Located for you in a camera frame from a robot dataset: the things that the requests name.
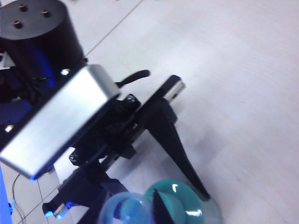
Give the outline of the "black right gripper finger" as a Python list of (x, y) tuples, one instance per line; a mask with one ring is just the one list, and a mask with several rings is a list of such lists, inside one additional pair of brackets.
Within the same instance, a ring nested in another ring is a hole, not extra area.
[(174, 224), (157, 189), (153, 191), (153, 216), (156, 224)]

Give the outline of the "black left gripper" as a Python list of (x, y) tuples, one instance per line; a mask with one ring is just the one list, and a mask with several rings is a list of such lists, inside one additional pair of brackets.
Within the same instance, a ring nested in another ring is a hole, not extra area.
[(42, 205), (45, 216), (64, 216), (75, 206), (85, 206), (87, 216), (99, 214), (108, 197), (127, 188), (110, 178), (107, 170), (118, 158), (131, 159), (136, 150), (133, 143), (148, 131), (160, 144), (187, 180), (201, 193), (200, 199), (211, 196), (189, 161), (175, 127), (177, 116), (171, 101), (184, 89), (179, 76), (170, 76), (158, 90), (141, 103), (133, 94), (123, 100), (115, 100), (94, 127), (76, 144), (69, 155), (77, 167), (58, 188), (57, 195)]

